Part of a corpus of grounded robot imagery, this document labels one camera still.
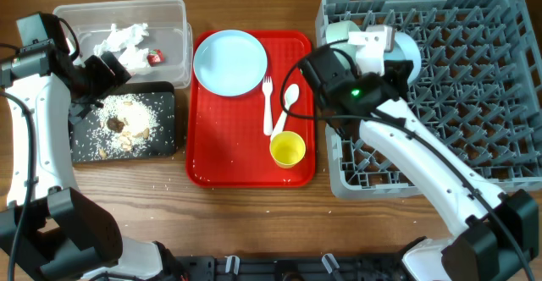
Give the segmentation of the light blue bowl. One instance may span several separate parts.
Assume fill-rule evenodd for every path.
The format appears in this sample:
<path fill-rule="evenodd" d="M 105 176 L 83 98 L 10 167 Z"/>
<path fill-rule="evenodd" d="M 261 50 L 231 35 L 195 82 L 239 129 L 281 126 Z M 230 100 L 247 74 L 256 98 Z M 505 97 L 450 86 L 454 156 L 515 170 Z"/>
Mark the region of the light blue bowl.
<path fill-rule="evenodd" d="M 415 84 L 422 69 L 422 57 L 418 44 L 408 34 L 396 32 L 394 48 L 398 48 L 401 51 L 404 60 L 412 61 L 413 68 L 407 83 L 409 85 Z"/>

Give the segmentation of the white napkin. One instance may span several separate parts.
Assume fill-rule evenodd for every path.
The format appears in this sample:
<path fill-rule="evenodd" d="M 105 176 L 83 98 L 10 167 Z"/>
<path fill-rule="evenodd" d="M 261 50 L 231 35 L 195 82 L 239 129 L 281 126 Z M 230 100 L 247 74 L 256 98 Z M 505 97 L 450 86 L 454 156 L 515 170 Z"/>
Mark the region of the white napkin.
<path fill-rule="evenodd" d="M 109 36 L 95 45 L 93 52 L 96 56 L 105 52 L 120 52 L 118 60 L 128 71 L 148 69 L 151 67 L 147 60 L 149 49 L 138 47 L 149 36 L 147 28 L 147 23 L 134 24 L 124 29 L 111 24 Z"/>

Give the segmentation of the red snack wrapper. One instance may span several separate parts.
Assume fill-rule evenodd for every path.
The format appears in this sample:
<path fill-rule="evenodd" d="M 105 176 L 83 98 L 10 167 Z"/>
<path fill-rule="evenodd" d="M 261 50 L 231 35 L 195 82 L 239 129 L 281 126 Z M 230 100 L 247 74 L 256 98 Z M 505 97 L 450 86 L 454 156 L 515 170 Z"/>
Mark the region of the red snack wrapper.
<path fill-rule="evenodd" d="M 147 62 L 151 67 L 157 66 L 158 64 L 165 62 L 165 56 L 162 51 L 159 49 L 151 50 L 147 54 Z"/>

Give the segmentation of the white plastic spoon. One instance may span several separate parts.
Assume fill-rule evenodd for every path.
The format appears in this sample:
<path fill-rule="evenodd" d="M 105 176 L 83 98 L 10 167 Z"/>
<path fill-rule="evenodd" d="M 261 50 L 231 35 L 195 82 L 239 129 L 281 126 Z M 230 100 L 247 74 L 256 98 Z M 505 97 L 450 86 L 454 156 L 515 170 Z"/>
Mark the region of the white plastic spoon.
<path fill-rule="evenodd" d="M 292 104 L 296 103 L 300 96 L 300 88 L 298 84 L 290 85 L 284 94 L 285 110 L 280 114 L 279 119 L 274 126 L 274 130 L 270 139 L 272 140 L 277 134 L 281 133 L 285 128 L 285 122 L 287 119 L 287 111 L 290 110 Z"/>

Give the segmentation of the white plastic fork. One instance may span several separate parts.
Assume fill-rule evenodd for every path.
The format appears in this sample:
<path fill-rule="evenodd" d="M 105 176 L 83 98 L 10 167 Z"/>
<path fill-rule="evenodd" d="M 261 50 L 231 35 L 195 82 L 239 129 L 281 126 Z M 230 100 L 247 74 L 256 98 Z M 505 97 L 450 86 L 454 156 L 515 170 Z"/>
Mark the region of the white plastic fork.
<path fill-rule="evenodd" d="M 273 81 L 270 76 L 265 76 L 262 83 L 262 91 L 264 95 L 264 115 L 263 115 L 263 133 L 271 136 L 273 132 L 271 95 L 273 93 Z"/>

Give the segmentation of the yellow plastic cup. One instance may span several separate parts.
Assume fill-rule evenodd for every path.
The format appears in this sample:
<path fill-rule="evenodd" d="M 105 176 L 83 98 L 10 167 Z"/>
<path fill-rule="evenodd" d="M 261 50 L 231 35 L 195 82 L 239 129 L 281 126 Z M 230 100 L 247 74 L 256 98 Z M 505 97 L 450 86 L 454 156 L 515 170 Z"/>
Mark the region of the yellow plastic cup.
<path fill-rule="evenodd" d="M 269 152 L 281 168 L 293 168 L 306 154 L 304 139 L 293 131 L 283 131 L 275 135 L 269 144 Z"/>

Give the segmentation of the light blue plate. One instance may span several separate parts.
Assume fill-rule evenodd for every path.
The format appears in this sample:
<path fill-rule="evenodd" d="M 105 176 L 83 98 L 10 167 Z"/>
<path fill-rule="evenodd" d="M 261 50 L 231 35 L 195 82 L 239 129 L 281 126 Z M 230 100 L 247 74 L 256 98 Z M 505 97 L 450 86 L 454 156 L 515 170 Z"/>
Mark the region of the light blue plate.
<path fill-rule="evenodd" d="M 263 44 L 241 30 L 221 30 L 196 49 L 193 70 L 198 82 L 218 96 L 240 96 L 254 89 L 268 69 Z"/>

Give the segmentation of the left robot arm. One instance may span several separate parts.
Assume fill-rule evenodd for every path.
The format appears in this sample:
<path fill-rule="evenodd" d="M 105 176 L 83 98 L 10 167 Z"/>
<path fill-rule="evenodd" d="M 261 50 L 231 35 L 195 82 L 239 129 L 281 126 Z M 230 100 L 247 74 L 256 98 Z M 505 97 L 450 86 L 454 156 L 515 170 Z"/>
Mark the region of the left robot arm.
<path fill-rule="evenodd" d="M 69 24 L 35 13 L 17 22 L 22 41 L 1 62 L 1 94 L 13 125 L 14 174 L 1 214 L 8 279 L 180 280 L 184 268 L 162 244 L 124 237 L 113 216 L 75 181 L 69 125 L 81 120 L 129 73 L 109 52 L 77 64 Z"/>

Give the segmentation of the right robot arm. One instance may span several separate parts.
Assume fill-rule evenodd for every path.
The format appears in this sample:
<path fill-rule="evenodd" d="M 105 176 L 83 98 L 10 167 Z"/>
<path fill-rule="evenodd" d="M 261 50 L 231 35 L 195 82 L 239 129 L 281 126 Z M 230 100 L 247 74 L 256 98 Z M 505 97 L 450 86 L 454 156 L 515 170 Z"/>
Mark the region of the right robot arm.
<path fill-rule="evenodd" d="M 382 69 L 343 65 L 325 45 L 296 64 L 330 125 L 344 134 L 353 122 L 360 139 L 385 156 L 423 193 L 449 238 L 422 238 L 401 263 L 414 280 L 507 280 L 539 254 L 539 207 L 525 190 L 508 195 L 473 171 L 432 134 L 407 105 L 411 60 Z"/>

